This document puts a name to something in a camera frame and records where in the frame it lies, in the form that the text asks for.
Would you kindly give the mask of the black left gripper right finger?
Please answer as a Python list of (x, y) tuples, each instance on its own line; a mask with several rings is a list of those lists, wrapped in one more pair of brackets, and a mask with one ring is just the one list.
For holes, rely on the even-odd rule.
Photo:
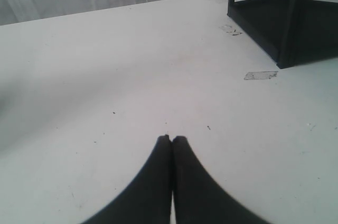
[(186, 137), (175, 137), (172, 151), (177, 223), (261, 223), (259, 216), (228, 195), (209, 175)]

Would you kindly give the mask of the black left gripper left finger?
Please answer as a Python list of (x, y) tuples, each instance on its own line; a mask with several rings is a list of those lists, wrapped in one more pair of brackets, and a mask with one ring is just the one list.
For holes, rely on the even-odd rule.
[(162, 135), (130, 184), (85, 223), (170, 223), (172, 165), (172, 142)]

